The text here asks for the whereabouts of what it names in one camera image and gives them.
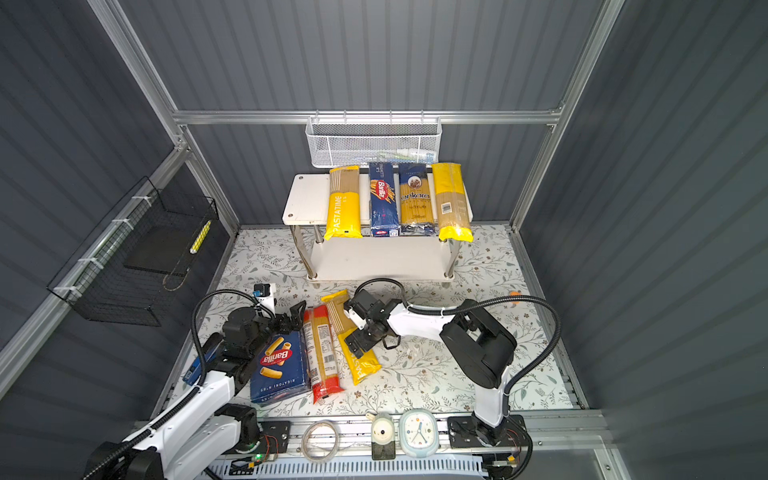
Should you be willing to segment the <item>yellow Pastatime spaghetti bag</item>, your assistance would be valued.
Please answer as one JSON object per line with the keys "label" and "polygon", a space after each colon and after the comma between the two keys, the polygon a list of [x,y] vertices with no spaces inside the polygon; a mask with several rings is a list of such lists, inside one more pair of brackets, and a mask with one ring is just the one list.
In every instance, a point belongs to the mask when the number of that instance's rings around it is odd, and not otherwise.
{"label": "yellow Pastatime spaghetti bag", "polygon": [[359,167],[330,171],[330,195],[324,239],[361,238]]}
{"label": "yellow Pastatime spaghetti bag", "polygon": [[348,317],[344,310],[344,303],[348,299],[348,291],[341,290],[322,297],[321,302],[327,307],[332,330],[338,339],[353,383],[359,385],[365,378],[377,373],[382,366],[373,351],[365,352],[360,358],[357,358],[345,343],[345,340],[358,329],[358,326]]}

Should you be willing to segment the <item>blue Barilla spaghetti box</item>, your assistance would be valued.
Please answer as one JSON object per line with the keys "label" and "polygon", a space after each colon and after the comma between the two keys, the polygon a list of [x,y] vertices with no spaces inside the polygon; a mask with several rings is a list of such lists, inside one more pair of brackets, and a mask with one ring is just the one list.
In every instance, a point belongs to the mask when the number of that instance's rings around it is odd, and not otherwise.
{"label": "blue Barilla spaghetti box", "polygon": [[369,164],[369,211],[373,237],[396,237],[400,232],[394,169],[391,163]]}

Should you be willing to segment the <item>dark blue spaghetti bag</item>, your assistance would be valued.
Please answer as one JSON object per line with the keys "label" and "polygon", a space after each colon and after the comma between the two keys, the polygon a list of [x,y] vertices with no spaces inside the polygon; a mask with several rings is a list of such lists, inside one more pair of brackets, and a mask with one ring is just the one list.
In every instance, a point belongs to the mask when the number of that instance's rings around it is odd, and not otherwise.
{"label": "dark blue spaghetti bag", "polygon": [[399,165],[400,226],[403,235],[431,236],[435,220],[426,166]]}

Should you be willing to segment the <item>yellow spaghetti bag with barcode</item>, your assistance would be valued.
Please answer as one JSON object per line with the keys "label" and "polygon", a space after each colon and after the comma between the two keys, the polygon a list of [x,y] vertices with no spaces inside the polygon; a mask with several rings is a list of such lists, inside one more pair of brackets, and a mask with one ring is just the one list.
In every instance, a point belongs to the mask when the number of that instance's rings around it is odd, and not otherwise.
{"label": "yellow spaghetti bag with barcode", "polygon": [[436,163],[432,166],[437,207],[438,237],[472,243],[469,208],[461,165]]}

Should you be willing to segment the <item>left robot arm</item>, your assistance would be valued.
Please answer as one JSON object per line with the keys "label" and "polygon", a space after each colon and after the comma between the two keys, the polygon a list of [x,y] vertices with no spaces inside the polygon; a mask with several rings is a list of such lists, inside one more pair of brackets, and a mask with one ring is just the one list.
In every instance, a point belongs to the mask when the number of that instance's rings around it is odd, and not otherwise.
{"label": "left robot arm", "polygon": [[253,295],[221,289],[197,306],[217,295],[241,297],[249,304],[229,313],[212,358],[200,342],[198,311],[193,311],[197,382],[142,429],[97,447],[86,463],[85,479],[193,479],[224,452],[260,442],[256,411],[230,401],[260,368],[259,355],[270,340],[301,329],[307,304],[300,301],[287,313],[276,313]]}

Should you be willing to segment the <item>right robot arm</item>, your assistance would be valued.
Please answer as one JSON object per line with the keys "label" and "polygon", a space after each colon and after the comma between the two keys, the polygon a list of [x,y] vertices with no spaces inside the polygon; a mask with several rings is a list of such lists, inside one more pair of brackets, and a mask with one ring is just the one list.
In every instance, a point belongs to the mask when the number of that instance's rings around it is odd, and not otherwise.
{"label": "right robot arm", "polygon": [[[549,311],[554,327],[543,351],[518,371],[512,369],[518,342],[488,309],[504,303],[529,303]],[[462,373],[475,385],[475,408],[470,431],[479,442],[496,446],[510,420],[512,388],[557,347],[562,321],[546,300],[531,295],[507,295],[488,300],[465,300],[456,307],[418,306],[408,301],[405,287],[391,278],[374,278],[357,287],[344,303],[346,316],[357,327],[345,338],[355,357],[387,337],[419,337],[441,342]]]}

